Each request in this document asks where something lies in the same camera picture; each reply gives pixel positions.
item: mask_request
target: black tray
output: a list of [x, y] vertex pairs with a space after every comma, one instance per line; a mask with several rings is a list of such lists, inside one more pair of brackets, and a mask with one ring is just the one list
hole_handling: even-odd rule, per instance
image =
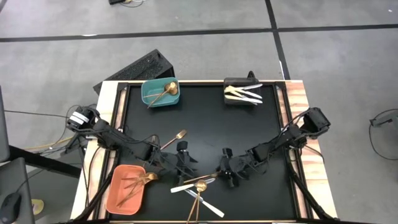
[[[143, 139], [158, 134], [161, 144], [186, 129], [190, 155], [199, 163], [198, 175], [215, 171], [223, 147], [234, 155], [244, 154], [260, 142], [266, 142], [281, 129], [280, 108], [274, 83], [261, 87], [263, 104], [259, 106], [225, 105], [222, 83], [180, 84], [177, 105], [147, 109], [141, 101], [141, 84], [127, 86], [122, 124], [126, 134]], [[177, 141], [167, 149], [175, 153]], [[132, 164], [128, 155], [120, 155], [118, 164]], [[194, 198], [186, 192], [170, 193], [173, 175], [152, 182], [145, 188], [141, 209], [132, 216], [107, 213], [111, 220], [184, 221]], [[203, 198], [225, 213], [220, 218], [201, 205], [200, 220], [290, 220], [298, 217], [298, 204], [282, 153], [276, 154], [264, 175], [252, 174], [236, 189], [216, 180], [209, 184]]]

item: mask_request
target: black box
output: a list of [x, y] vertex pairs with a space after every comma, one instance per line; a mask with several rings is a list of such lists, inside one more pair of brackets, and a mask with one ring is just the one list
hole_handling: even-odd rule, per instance
[[[175, 77], [173, 65], [155, 49], [104, 81], [151, 80], [168, 77]], [[98, 95], [100, 94], [101, 86], [102, 82], [93, 87]]]

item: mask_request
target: black table surface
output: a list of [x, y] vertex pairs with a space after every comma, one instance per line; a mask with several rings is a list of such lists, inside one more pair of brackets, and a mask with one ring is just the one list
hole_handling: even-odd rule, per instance
[[0, 203], [7, 195], [15, 192], [24, 183], [18, 193], [21, 195], [21, 209], [16, 224], [33, 224], [34, 216], [32, 202], [30, 199], [29, 183], [27, 180], [25, 160], [23, 158], [14, 159], [0, 167]]
[[[280, 131], [274, 89], [261, 87], [263, 104], [230, 106], [224, 104], [222, 85], [181, 84], [177, 105], [147, 109], [141, 101], [140, 86], [132, 86], [126, 108], [125, 132], [135, 139], [151, 134], [160, 137], [161, 145], [182, 129], [188, 131], [181, 139], [188, 141], [192, 164], [198, 175], [213, 173], [220, 163], [222, 148], [229, 147], [235, 156], [266, 142]], [[165, 152], [176, 153], [175, 141]], [[123, 155], [120, 164], [132, 164]], [[295, 218], [292, 189], [282, 153], [277, 153], [264, 175], [251, 172], [250, 180], [240, 180], [231, 189], [216, 179], [202, 193], [203, 199], [225, 213], [215, 215], [201, 205], [200, 220], [286, 220]], [[131, 216], [111, 214], [113, 220], [186, 220], [194, 198], [184, 191], [171, 194], [173, 175], [146, 185], [140, 210]]]

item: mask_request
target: metal leg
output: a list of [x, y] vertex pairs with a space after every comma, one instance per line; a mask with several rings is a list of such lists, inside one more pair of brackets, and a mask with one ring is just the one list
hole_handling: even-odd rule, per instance
[[376, 128], [380, 127], [384, 123], [390, 123], [390, 122], [393, 122], [395, 127], [398, 129], [398, 111], [394, 111], [380, 118], [371, 120], [372, 126]]
[[72, 165], [56, 161], [55, 159], [49, 159], [44, 156], [39, 156], [37, 154], [27, 152], [23, 149], [19, 149], [14, 146], [10, 147], [10, 157], [9, 160], [14, 160], [17, 158], [24, 158], [25, 163], [30, 166], [38, 167], [41, 169], [48, 170], [50, 172], [56, 172], [59, 174], [67, 175], [70, 177], [79, 178], [80, 169]]

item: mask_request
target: gray carpet floor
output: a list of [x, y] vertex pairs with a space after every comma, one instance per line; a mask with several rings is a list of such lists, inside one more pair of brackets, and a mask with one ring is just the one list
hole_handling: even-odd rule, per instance
[[[398, 23], [393, 0], [271, 3], [278, 27]], [[106, 0], [2, 4], [0, 39], [271, 27], [263, 0], [148, 0], [137, 8], [110, 6]], [[332, 123], [320, 145], [338, 216], [396, 223], [398, 162], [373, 152], [368, 126], [379, 112], [398, 107], [398, 29], [283, 32], [280, 39], [291, 79], [304, 80], [310, 105], [320, 107]], [[260, 79], [283, 78], [269, 32], [0, 42], [5, 108], [65, 114], [71, 105], [96, 103], [93, 85], [153, 49], [162, 52], [182, 80], [244, 77], [249, 70]], [[21, 148], [56, 141], [63, 131], [60, 118], [7, 113], [6, 119], [10, 143]], [[372, 132], [382, 154], [398, 157], [394, 127], [387, 124]], [[61, 160], [80, 158], [72, 153]], [[50, 172], [32, 178], [32, 197], [45, 200], [37, 223], [68, 220], [76, 186], [77, 180]]]

